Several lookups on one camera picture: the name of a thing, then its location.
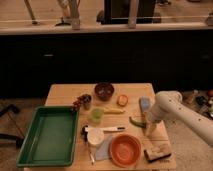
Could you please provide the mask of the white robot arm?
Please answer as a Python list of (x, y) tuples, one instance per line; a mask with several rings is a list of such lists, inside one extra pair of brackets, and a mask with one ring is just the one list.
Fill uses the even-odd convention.
[(180, 92), (157, 92), (155, 94), (155, 103), (146, 113), (146, 121), (149, 126), (158, 124), (164, 119), (166, 114), (172, 114), (182, 121), (213, 148), (213, 121), (184, 106)]

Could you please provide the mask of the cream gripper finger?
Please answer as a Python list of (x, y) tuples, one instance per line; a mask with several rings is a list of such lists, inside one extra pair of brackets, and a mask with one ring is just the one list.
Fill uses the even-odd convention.
[(145, 135), (150, 136), (156, 129), (157, 125), (155, 123), (149, 123), (146, 125)]

